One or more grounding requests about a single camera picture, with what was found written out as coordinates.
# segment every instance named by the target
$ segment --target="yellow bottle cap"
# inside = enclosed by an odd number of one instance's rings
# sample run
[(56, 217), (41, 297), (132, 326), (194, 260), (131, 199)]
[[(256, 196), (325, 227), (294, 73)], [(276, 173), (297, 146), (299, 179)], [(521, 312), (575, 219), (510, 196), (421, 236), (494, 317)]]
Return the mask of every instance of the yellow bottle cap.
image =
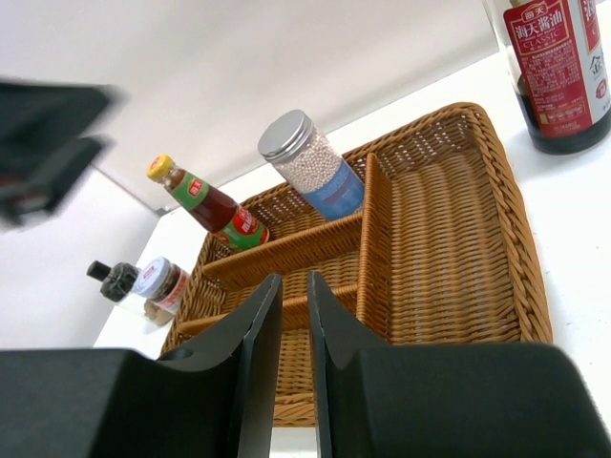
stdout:
[(152, 181), (161, 181), (172, 167), (174, 167), (174, 160), (171, 157), (159, 155), (153, 159), (149, 168), (146, 169), (146, 176)]

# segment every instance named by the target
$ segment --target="green label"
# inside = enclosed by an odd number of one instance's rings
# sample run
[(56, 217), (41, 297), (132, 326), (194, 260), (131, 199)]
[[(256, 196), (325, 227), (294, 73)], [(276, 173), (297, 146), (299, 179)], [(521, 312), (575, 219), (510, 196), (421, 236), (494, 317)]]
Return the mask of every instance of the green label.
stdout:
[(214, 236), (234, 250), (244, 251), (269, 241), (269, 230), (248, 210), (238, 206), (231, 221)]
[(180, 184), (171, 194), (184, 208), (193, 210), (206, 198), (208, 189), (210, 189), (208, 183), (186, 172)]

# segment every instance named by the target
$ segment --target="ketchup bottle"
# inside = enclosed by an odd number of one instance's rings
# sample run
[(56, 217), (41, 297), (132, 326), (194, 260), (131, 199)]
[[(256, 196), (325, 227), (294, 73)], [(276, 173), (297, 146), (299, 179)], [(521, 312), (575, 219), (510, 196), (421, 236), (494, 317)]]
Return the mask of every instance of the ketchup bottle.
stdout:
[(269, 241), (269, 230), (248, 210), (224, 192), (177, 166), (168, 155), (157, 156), (146, 175), (163, 184), (204, 229), (234, 250), (247, 250)]

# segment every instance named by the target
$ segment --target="spice bottle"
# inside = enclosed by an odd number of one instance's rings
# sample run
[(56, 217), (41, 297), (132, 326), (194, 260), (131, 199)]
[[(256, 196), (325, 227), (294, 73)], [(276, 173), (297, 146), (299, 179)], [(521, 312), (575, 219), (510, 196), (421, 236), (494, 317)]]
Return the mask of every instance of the spice bottle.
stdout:
[(154, 305), (176, 313), (189, 274), (164, 257), (155, 258), (137, 276), (133, 291)]
[(102, 282), (100, 293), (113, 302), (120, 302), (132, 290), (138, 275), (137, 267), (120, 262), (115, 267), (95, 260), (87, 269), (87, 275)]
[(301, 110), (274, 121), (259, 153), (326, 219), (354, 213), (363, 204), (363, 181)]
[(537, 148), (564, 155), (611, 129), (594, 0), (484, 0)]
[(162, 183), (207, 231), (236, 251), (270, 240), (269, 230), (233, 198), (177, 166), (168, 155), (157, 156), (146, 171)]

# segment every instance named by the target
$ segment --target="label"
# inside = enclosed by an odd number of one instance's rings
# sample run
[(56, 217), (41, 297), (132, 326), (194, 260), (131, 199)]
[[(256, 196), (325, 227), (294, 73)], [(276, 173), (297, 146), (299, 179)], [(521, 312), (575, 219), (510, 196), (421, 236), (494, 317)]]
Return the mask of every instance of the label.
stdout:
[(193, 174), (185, 172), (180, 184), (170, 194), (184, 208), (193, 210), (206, 198), (209, 189), (208, 183)]
[(176, 282), (176, 286), (172, 288), (172, 291), (170, 291), (167, 298), (165, 298), (163, 301), (155, 302), (155, 305), (167, 310), (170, 313), (176, 314), (176, 312), (179, 311), (180, 299), (182, 297), (182, 292), (187, 285), (187, 280), (189, 280), (189, 276), (184, 270), (180, 269), (180, 276), (179, 280)]
[(363, 181), (344, 161), (322, 188), (302, 194), (305, 200), (326, 219), (351, 215), (363, 205), (364, 195)]
[(236, 251), (254, 248), (269, 241), (269, 230), (240, 205), (231, 221), (213, 235)]
[(594, 0), (535, 0), (503, 18), (543, 136), (577, 134), (608, 112)]

